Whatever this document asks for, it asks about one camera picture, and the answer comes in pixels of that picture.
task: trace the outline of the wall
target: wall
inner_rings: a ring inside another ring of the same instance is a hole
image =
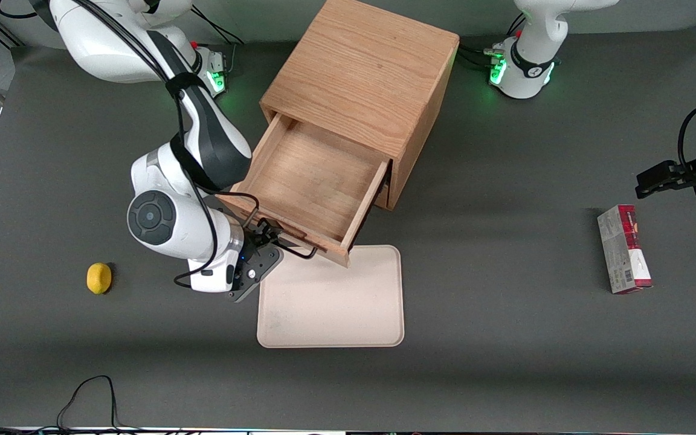
[[[365,0],[412,19],[460,35],[503,33],[517,15],[509,0]],[[195,0],[222,27],[248,41],[296,40],[305,32],[323,0]],[[11,13],[30,11],[27,0],[5,0]],[[622,0],[600,11],[569,14],[572,33],[678,30],[696,25],[696,0]],[[1,17],[30,45],[61,47],[58,36],[41,20]],[[209,25],[189,14],[177,20],[188,37],[220,42]]]

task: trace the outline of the black circular joint cap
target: black circular joint cap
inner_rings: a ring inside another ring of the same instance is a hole
[[[148,190],[136,196],[127,210],[130,233],[149,245],[168,242],[175,223],[176,207],[171,198],[159,190]]]

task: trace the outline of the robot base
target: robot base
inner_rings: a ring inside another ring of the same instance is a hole
[[[512,36],[502,42],[497,42],[492,47],[495,52],[508,53],[516,40],[517,38]],[[528,78],[525,77],[523,70],[514,63],[511,56],[502,55],[498,63],[492,67],[488,83],[499,88],[508,97],[524,100],[536,96],[541,88],[549,83],[553,67],[555,67],[554,63],[547,68],[547,71],[543,71],[540,67],[538,68],[538,76]]]

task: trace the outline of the open drawer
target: open drawer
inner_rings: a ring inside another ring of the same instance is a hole
[[[274,219],[284,228],[284,239],[317,248],[348,267],[348,251],[388,165],[379,152],[278,113],[254,149],[248,176],[231,191],[259,199],[255,223]],[[243,196],[220,199],[241,217],[254,210],[254,202]]]

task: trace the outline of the beige tray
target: beige tray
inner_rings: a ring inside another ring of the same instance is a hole
[[[401,258],[393,246],[355,246],[347,269],[285,254],[260,285],[262,346],[392,347],[403,338]]]

